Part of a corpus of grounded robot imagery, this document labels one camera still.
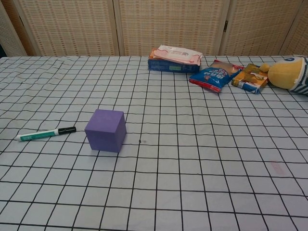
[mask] green marker label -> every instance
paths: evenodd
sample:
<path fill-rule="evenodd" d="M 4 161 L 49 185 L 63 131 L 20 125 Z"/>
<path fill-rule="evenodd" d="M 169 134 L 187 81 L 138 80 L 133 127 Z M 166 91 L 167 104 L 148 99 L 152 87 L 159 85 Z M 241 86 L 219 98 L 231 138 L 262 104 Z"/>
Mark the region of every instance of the green marker label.
<path fill-rule="evenodd" d="M 56 134 L 54 133 L 54 131 L 48 131 L 48 132 L 39 133 L 39 134 L 21 136 L 20 140 L 21 141 L 30 141 L 30 140 L 34 140 L 34 139 L 40 139 L 40 138 L 45 138 L 45 137 L 55 136 L 55 135 Z"/>
<path fill-rule="evenodd" d="M 180 66 L 169 66 L 170 71 L 180 71 L 181 67 Z"/>

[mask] snack bag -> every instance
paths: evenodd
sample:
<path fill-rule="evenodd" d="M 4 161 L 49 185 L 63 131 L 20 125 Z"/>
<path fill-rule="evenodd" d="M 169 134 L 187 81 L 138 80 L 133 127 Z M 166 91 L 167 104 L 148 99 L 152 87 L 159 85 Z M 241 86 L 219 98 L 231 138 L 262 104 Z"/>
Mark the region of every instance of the snack bag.
<path fill-rule="evenodd" d="M 231 84 L 254 94 L 259 94 L 268 81 L 268 74 L 262 72 L 259 66 L 248 64 L 241 73 L 233 78 Z"/>
<path fill-rule="evenodd" d="M 220 92 L 244 67 L 215 60 L 211 66 L 189 78 L 191 83 Z"/>
<path fill-rule="evenodd" d="M 154 58 L 161 58 L 180 64 L 200 66 L 202 53 L 181 47 L 160 45 L 160 47 L 154 51 Z"/>

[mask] plastic packaging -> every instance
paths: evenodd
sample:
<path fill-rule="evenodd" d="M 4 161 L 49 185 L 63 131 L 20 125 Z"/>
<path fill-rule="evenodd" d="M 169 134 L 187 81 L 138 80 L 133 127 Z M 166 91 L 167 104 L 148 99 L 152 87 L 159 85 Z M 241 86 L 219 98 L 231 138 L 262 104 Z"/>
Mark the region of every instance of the plastic packaging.
<path fill-rule="evenodd" d="M 151 71 L 169 71 L 169 72 L 178 72 L 178 73 L 198 73 L 200 71 L 200 66 L 198 65 L 188 65 L 188 64 L 179 64 L 169 60 L 164 60 L 160 58 L 154 58 L 155 48 L 152 49 L 152 52 L 148 59 L 149 70 Z"/>
<path fill-rule="evenodd" d="M 241 73 L 232 79 L 231 84 L 254 94 L 259 94 L 268 81 L 268 75 L 262 72 L 259 66 L 248 64 Z"/>
<path fill-rule="evenodd" d="M 160 45 L 160 47 L 154 51 L 154 58 L 161 58 L 180 64 L 200 66 L 202 53 L 181 47 Z"/>
<path fill-rule="evenodd" d="M 220 92 L 244 67 L 215 60 L 211 66 L 189 78 L 191 83 Z"/>

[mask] marker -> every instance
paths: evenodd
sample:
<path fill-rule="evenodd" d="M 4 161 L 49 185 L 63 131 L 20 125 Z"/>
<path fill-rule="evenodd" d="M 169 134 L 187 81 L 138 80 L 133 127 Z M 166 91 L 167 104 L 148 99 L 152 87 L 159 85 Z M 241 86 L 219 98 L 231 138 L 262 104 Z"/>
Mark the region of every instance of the marker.
<path fill-rule="evenodd" d="M 25 135 L 17 135 L 15 139 L 18 141 L 30 141 L 30 140 L 36 140 L 36 139 L 41 139 L 41 138 L 50 137 L 50 136 L 57 136 L 57 135 L 62 135 L 66 133 L 72 133 L 72 132 L 76 132 L 76 127 L 56 128 L 54 130 L 49 130 L 49 131 L 40 131 L 40 132 L 34 132 L 34 133 L 25 134 Z"/>

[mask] blue package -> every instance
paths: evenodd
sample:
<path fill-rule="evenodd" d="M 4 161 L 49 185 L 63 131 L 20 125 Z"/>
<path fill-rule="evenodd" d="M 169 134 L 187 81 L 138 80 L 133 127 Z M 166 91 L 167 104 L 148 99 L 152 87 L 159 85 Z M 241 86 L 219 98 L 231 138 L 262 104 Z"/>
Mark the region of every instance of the blue package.
<path fill-rule="evenodd" d="M 220 92 L 244 67 L 215 60 L 210 67 L 189 78 L 191 83 Z"/>
<path fill-rule="evenodd" d="M 152 49 L 148 59 L 148 66 L 150 71 L 169 71 L 179 73 L 198 73 L 200 71 L 200 66 L 196 64 L 179 64 L 169 60 L 154 58 L 155 50 L 155 48 Z"/>

